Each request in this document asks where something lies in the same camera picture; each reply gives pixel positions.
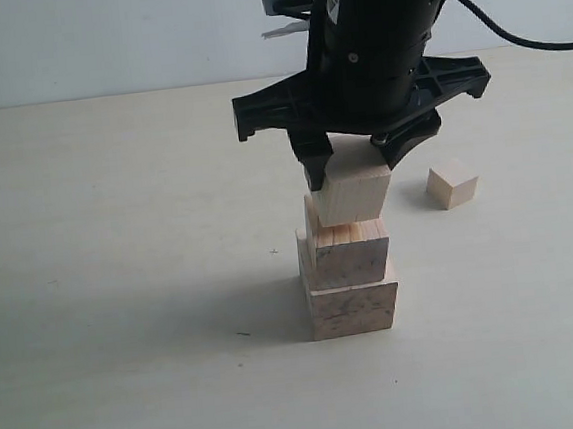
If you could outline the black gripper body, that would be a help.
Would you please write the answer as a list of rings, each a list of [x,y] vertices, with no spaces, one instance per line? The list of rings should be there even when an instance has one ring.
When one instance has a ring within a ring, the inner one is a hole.
[[[306,68],[233,100],[241,141],[260,130],[369,135],[460,94],[477,99],[479,58],[425,56],[440,0],[312,0]]]

